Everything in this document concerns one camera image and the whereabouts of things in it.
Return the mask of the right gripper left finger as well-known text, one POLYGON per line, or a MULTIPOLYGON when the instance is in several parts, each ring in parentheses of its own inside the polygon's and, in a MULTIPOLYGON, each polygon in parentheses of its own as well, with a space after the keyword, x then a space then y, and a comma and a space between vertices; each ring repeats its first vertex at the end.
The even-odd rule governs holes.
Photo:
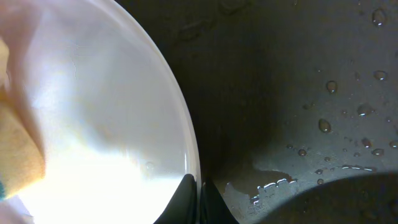
POLYGON ((154 224, 194 224, 197 214, 197 183, 184 175, 170 202, 154 224))

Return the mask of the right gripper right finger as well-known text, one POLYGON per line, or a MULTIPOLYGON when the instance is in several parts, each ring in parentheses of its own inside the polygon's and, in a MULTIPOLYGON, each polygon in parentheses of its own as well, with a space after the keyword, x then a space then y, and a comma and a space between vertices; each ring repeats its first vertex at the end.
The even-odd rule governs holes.
POLYGON ((238 224, 211 179, 206 179, 200 195, 201 224, 238 224))

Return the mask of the pink plate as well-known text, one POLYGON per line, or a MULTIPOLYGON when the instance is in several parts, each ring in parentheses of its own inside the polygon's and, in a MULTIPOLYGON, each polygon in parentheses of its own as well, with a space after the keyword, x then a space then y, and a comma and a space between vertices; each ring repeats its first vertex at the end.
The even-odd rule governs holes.
POLYGON ((116 1, 2 1, 6 84, 45 163, 2 223, 154 223, 184 175, 200 193, 187 104, 160 50, 116 1))

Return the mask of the green and yellow sponge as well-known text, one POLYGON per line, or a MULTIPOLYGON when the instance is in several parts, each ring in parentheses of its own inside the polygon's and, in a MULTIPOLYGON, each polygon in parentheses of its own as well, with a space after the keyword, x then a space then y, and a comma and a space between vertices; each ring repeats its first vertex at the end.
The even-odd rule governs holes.
POLYGON ((1 200, 44 177, 45 163, 7 95, 9 47, 1 41, 1 200))

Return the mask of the white cream plate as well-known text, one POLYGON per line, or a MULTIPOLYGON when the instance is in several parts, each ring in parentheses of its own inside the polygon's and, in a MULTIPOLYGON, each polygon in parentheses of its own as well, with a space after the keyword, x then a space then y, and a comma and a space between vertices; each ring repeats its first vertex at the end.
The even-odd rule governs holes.
POLYGON ((397 173, 319 185, 286 201, 261 223, 397 223, 397 173))

